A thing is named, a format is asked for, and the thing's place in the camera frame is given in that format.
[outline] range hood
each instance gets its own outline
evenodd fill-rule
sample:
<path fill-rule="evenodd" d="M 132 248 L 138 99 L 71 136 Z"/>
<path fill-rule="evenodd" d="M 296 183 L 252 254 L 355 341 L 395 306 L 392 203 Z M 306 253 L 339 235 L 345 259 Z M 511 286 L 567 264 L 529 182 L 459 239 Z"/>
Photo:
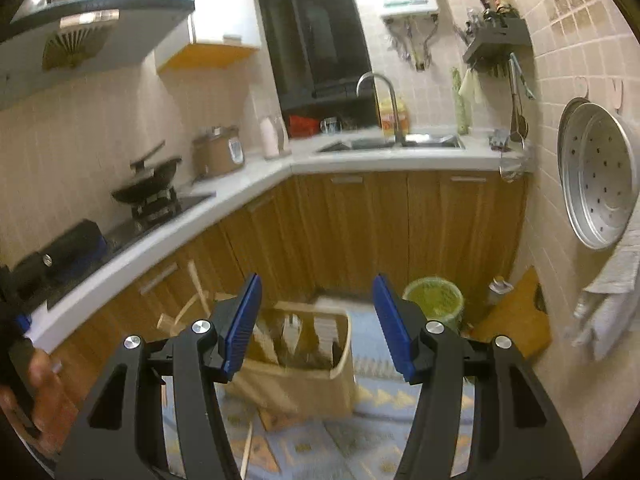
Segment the range hood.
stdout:
<path fill-rule="evenodd" d="M 193 0 L 54 0 L 0 30 L 0 109 L 91 72 L 139 64 Z"/>

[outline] kitchen counter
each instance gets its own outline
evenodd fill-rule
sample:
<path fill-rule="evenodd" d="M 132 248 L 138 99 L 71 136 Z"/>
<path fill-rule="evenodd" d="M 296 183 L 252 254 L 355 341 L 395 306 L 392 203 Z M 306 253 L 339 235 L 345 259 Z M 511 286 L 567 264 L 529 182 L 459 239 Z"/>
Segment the kitchen counter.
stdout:
<path fill-rule="evenodd" d="M 156 263 L 292 174 L 401 170 L 498 171 L 499 153 L 489 149 L 486 134 L 463 137 L 463 150 L 399 148 L 316 153 L 341 139 L 381 135 L 380 129 L 373 128 L 293 140 L 292 154 L 289 156 L 264 160 L 258 154 L 248 154 L 242 170 L 179 189 L 179 194 L 206 195 L 215 192 L 216 195 L 151 231 L 80 283 L 51 311 L 47 311 L 46 304 L 43 304 L 33 313 L 33 324 L 27 336 L 37 348 L 52 352 L 94 312 Z"/>

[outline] red container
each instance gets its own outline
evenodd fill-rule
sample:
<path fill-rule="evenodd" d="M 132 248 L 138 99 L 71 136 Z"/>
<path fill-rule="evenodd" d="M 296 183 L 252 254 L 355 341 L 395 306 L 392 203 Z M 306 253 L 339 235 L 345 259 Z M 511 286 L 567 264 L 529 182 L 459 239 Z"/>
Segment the red container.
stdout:
<path fill-rule="evenodd" d="M 289 137 L 291 139 L 305 139 L 320 132 L 320 121 L 297 115 L 289 116 Z"/>

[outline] floor mat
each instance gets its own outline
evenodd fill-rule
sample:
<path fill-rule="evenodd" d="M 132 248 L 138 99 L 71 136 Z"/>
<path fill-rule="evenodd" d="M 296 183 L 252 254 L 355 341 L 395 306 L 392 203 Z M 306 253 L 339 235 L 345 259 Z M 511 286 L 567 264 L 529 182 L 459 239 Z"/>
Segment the floor mat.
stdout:
<path fill-rule="evenodd" d="M 353 416 L 340 420 L 301 420 L 258 410 L 216 385 L 227 436 L 238 467 L 250 421 L 254 436 L 247 479 L 383 480 L 394 477 L 406 445 L 421 386 L 410 386 L 393 370 L 375 311 L 349 309 L 356 367 Z M 175 432 L 172 380 L 163 408 L 170 470 L 184 477 Z M 462 412 L 452 476 L 466 470 L 473 428 L 474 389 L 463 385 Z"/>

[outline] cutting board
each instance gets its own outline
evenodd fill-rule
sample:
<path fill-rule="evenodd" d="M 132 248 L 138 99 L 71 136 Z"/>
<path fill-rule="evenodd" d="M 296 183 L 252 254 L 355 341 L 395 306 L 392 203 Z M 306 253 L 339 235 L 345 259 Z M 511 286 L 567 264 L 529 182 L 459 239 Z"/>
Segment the cutting board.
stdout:
<path fill-rule="evenodd" d="M 548 315 L 536 269 L 529 267 L 515 288 L 476 325 L 470 338 L 489 342 L 497 335 L 508 336 L 525 358 L 530 358 L 551 343 Z"/>

